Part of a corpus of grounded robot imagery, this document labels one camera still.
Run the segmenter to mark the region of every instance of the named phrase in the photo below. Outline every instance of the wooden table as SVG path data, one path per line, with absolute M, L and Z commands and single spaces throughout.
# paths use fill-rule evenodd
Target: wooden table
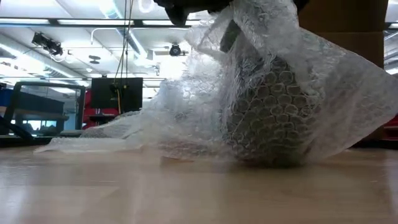
M 159 152 L 0 151 L 0 223 L 398 223 L 398 151 L 346 151 L 300 169 Z

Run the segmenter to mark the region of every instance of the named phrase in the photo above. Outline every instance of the fluorescent light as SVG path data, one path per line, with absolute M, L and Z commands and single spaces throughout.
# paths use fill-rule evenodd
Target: fluorescent light
M 172 21 L 143 21 L 142 22 L 144 25 L 148 25 L 148 26 L 173 26 L 174 24 L 172 23 Z
M 0 18 L 1 23 L 8 24 L 50 24 L 50 22 L 46 19 L 10 19 L 10 18 Z
M 142 1 L 143 0 L 138 0 L 138 10 L 140 12 L 149 13 L 152 12 L 152 10 L 154 10 L 155 3 L 153 2 L 153 0 L 148 0 L 150 5 L 147 8 L 144 8 L 144 6 L 142 5 Z
M 50 83 L 57 83 L 57 84 L 67 84 L 70 85 L 70 83 L 59 81 L 59 80 L 49 80 Z M 59 92 L 59 93 L 64 93 L 64 94 L 69 94 L 69 93 L 76 93 L 75 90 L 71 90 L 69 88 L 62 88 L 62 87 L 50 87 L 51 89 Z
M 389 73 L 390 75 L 393 75 L 398 73 L 398 68 L 388 69 L 386 70 L 386 72 Z
M 391 24 L 390 29 L 398 29 L 398 23 Z
M 34 77 L 27 72 L 8 67 L 7 65 L 0 64 L 0 75 L 10 77 Z
M 143 21 L 142 23 L 147 26 L 174 26 L 172 21 L 146 20 L 146 21 Z M 200 21 L 198 21 L 198 20 L 191 20 L 191 21 L 187 21 L 185 23 L 185 25 L 187 25 L 187 26 L 195 26 L 195 25 L 199 25 L 199 24 L 200 24 Z
M 43 71 L 46 69 L 46 66 L 44 63 L 26 55 L 25 53 L 22 53 L 18 50 L 15 50 L 11 47 L 4 45 L 4 44 L 0 44 L 0 48 L 8 51 L 10 54 L 17 57 L 16 59 L 12 59 L 11 61 L 8 61 L 9 63 L 15 64 L 18 67 L 24 68 L 29 71 Z
M 200 21 L 187 21 L 185 25 L 187 26 L 197 26 L 200 24 Z
M 43 78 L 44 80 L 70 80 L 70 81 L 76 81 L 76 80 L 83 80 L 82 78 Z
M 90 85 L 88 82 L 86 82 L 86 81 L 81 81 L 81 80 L 76 81 L 76 83 L 77 83 L 78 85 L 82 85 L 82 86 L 84 86 L 84 87 L 88 87 L 88 86 Z
M 114 20 L 114 19 L 59 19 L 61 25 L 98 25 L 98 26 L 124 26 L 128 21 Z

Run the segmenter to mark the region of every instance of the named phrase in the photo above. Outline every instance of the black object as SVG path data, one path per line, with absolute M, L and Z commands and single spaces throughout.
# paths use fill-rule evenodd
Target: black object
M 294 4 L 297 7 L 297 12 L 299 13 L 302 9 L 304 9 L 309 2 L 310 0 L 294 0 Z M 223 38 L 221 39 L 220 50 L 225 53 L 229 52 L 235 43 L 236 38 L 241 32 L 241 29 L 234 21 L 229 22 Z
M 362 140 L 362 141 L 356 143 L 351 148 L 398 150 L 398 141 L 394 141 L 394 140 Z
M 181 54 L 181 48 L 178 44 L 173 44 L 169 52 L 170 56 L 179 56 Z
M 121 110 L 139 111 L 142 108 L 143 78 L 93 78 L 91 81 L 91 107 L 96 109 L 118 108 L 118 92 Z
M 22 147 L 22 146 L 44 146 L 50 143 L 52 137 L 36 137 L 32 140 L 22 139 L 17 136 L 6 136 L 6 138 L 0 137 L 0 148 L 8 147 Z
M 101 60 L 101 57 L 95 56 L 95 55 L 89 55 L 88 58 L 93 59 L 93 60 Z
M 46 38 L 43 34 L 36 32 L 33 36 L 32 44 L 43 47 L 44 50 L 48 51 L 50 55 L 62 55 L 63 50 L 61 43 L 54 42 L 53 40 Z
M 154 0 L 165 11 L 177 26 L 185 25 L 188 15 L 193 12 L 207 10 L 209 13 L 218 12 L 226 8 L 232 0 Z M 302 10 L 309 0 L 294 0 L 297 10 Z
M 106 124 L 112 121 L 116 116 L 115 115 L 105 115 L 105 114 L 96 114 L 90 116 L 90 121 L 94 121 L 99 125 Z

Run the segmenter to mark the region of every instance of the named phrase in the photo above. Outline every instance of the security camera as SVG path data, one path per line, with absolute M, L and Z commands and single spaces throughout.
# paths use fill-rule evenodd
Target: security camera
M 173 44 L 169 52 L 170 56 L 176 57 L 181 54 L 181 48 L 178 44 Z

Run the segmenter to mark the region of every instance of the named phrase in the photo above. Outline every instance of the ceiling-mounted camera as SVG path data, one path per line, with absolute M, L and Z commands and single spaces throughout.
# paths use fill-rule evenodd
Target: ceiling-mounted camera
M 32 44 L 43 47 L 44 50 L 48 51 L 49 54 L 53 56 L 63 54 L 61 43 L 55 42 L 52 39 L 45 37 L 42 33 L 35 33 Z
M 181 54 L 180 46 L 178 44 L 172 44 L 169 54 L 173 57 L 179 56 Z

